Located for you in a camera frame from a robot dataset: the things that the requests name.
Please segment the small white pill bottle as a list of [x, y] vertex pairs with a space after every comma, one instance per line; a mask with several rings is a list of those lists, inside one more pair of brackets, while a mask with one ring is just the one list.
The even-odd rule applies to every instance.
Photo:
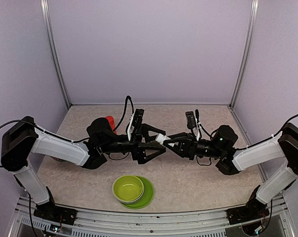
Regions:
[[160, 145], [163, 146], [164, 141], [165, 141], [165, 140], [170, 140], [170, 139], [171, 139], [171, 138], [169, 138], [168, 136], [159, 133], [159, 134], [156, 136], [155, 141], [156, 141], [157, 143], [159, 143]]

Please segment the red pill bottle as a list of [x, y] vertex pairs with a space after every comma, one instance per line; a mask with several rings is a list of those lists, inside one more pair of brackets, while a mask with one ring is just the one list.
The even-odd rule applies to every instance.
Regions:
[[116, 130], [115, 130], [116, 126], [115, 126], [114, 117], [113, 116], [106, 116], [106, 119], [108, 120], [112, 131], [116, 134]]

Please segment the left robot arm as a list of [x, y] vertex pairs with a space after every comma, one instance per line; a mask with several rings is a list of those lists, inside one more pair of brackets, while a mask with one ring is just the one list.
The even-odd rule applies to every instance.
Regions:
[[94, 170], [107, 162], [106, 154], [130, 153], [138, 164], [145, 164], [166, 151], [161, 144], [153, 143], [156, 137], [163, 137], [166, 132], [140, 120], [130, 123], [131, 132], [118, 135], [106, 118], [97, 118], [86, 129], [88, 137], [81, 141], [51, 133], [36, 125], [30, 116], [12, 120], [11, 124], [13, 126], [2, 136], [0, 168], [14, 175], [37, 208], [51, 220], [57, 219], [60, 208], [28, 162], [30, 153]]

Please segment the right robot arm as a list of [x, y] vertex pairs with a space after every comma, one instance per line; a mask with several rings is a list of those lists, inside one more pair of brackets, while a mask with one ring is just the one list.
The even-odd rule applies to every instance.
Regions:
[[218, 159], [216, 167], [224, 175], [234, 175], [249, 167], [276, 158], [285, 158], [281, 167], [255, 191], [244, 207], [248, 219], [259, 215], [263, 206], [298, 179], [298, 128], [287, 120], [276, 134], [250, 146], [235, 148], [238, 136], [228, 125], [221, 125], [203, 139], [204, 130], [193, 112], [186, 113], [187, 127], [194, 133], [158, 135], [156, 140], [182, 158], [209, 157]]

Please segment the green plate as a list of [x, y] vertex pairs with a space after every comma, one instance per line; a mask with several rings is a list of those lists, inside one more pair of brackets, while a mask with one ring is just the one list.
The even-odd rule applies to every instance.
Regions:
[[142, 197], [135, 203], [132, 204], [124, 204], [122, 203], [123, 206], [129, 209], [142, 209], [146, 206], [148, 206], [153, 197], [154, 197], [154, 187], [153, 184], [145, 177], [143, 176], [137, 176], [142, 183], [144, 184], [144, 192]]

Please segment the green bowl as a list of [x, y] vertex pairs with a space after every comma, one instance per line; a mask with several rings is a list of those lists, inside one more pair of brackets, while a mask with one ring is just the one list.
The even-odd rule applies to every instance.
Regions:
[[112, 194], [123, 204], [136, 203], [143, 195], [144, 184], [134, 175], [124, 175], [117, 178], [112, 185]]

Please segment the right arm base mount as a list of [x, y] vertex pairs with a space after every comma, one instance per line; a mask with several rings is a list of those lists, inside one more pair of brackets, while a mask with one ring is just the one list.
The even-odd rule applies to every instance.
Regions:
[[254, 189], [245, 205], [230, 208], [226, 211], [230, 225], [256, 220], [270, 214], [267, 204], [263, 204], [256, 199], [256, 193], [259, 187], [260, 185]]

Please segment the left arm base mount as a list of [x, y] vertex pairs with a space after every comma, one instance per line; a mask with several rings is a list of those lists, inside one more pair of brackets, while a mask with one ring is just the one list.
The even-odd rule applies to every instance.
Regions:
[[72, 208], [61, 207], [56, 205], [51, 191], [48, 187], [46, 187], [46, 189], [49, 194], [49, 200], [44, 204], [36, 205], [36, 208], [34, 210], [34, 216], [45, 220], [58, 222], [60, 225], [66, 224], [73, 226], [77, 215], [77, 211]]

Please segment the front aluminium rail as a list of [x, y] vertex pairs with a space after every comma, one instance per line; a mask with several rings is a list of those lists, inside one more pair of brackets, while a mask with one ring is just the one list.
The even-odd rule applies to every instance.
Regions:
[[253, 221], [230, 224], [226, 208], [202, 211], [137, 213], [75, 208], [72, 225], [58, 225], [30, 217], [35, 204], [20, 197], [9, 227], [9, 237], [239, 237]]

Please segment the right aluminium frame post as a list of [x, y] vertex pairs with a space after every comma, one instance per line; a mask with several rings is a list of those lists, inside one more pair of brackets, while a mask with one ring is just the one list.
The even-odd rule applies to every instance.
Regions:
[[250, 51], [251, 51], [252, 39], [253, 39], [254, 32], [255, 32], [258, 8], [259, 8], [259, 0], [252, 0], [244, 50], [243, 50], [241, 63], [240, 63], [240, 67], [239, 67], [239, 71], [238, 71], [238, 75], [237, 75], [237, 81], [236, 81], [233, 95], [232, 95], [232, 98], [231, 98], [231, 101], [229, 104], [232, 110], [234, 110], [234, 108], [236, 106], [236, 103], [237, 103], [237, 100], [238, 100], [238, 97], [239, 97], [239, 94], [241, 91], [242, 83], [244, 80], [244, 74], [246, 72], [246, 67], [247, 67], [247, 63], [248, 63], [248, 59], [249, 59]]

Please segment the aluminium frame post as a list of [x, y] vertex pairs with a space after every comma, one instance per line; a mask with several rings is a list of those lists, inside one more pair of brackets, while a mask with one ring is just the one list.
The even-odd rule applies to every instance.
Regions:
[[47, 0], [41, 0], [40, 5], [41, 5], [41, 11], [42, 11], [42, 16], [44, 20], [47, 40], [49, 44], [50, 54], [52, 57], [53, 66], [57, 76], [57, 82], [60, 87], [65, 106], [67, 110], [69, 110], [72, 104], [66, 88], [66, 84], [63, 78], [63, 74], [62, 74], [62, 70], [61, 70], [61, 66], [58, 58], [57, 48], [56, 48], [53, 29], [52, 29], [52, 22], [51, 22], [50, 12], [49, 12], [49, 3]]
[[246, 67], [247, 67], [247, 63], [248, 63], [248, 59], [249, 59], [250, 51], [251, 51], [252, 39], [253, 39], [254, 32], [255, 32], [258, 8], [259, 8], [259, 0], [252, 0], [244, 50], [243, 50], [241, 63], [240, 63], [240, 67], [239, 67], [239, 71], [238, 71], [238, 75], [237, 75], [237, 81], [236, 81], [233, 95], [232, 95], [232, 98], [231, 98], [231, 101], [229, 104], [232, 110], [234, 110], [234, 108], [236, 106], [236, 103], [237, 103], [237, 100], [238, 100], [238, 97], [239, 97], [239, 94], [241, 91], [242, 83], [244, 80], [244, 74], [246, 72]]

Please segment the left aluminium frame post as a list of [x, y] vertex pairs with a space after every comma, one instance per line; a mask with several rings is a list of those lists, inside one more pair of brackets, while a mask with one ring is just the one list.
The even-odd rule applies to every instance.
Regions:
[[66, 88], [66, 84], [63, 78], [63, 74], [62, 74], [62, 70], [61, 70], [61, 66], [58, 58], [57, 48], [56, 48], [53, 29], [52, 29], [52, 22], [51, 22], [50, 12], [49, 12], [49, 3], [47, 0], [41, 0], [40, 5], [41, 5], [41, 11], [42, 11], [42, 16], [44, 20], [47, 40], [49, 44], [50, 54], [52, 57], [53, 66], [57, 76], [57, 82], [60, 87], [65, 106], [67, 110], [69, 110], [72, 104]]

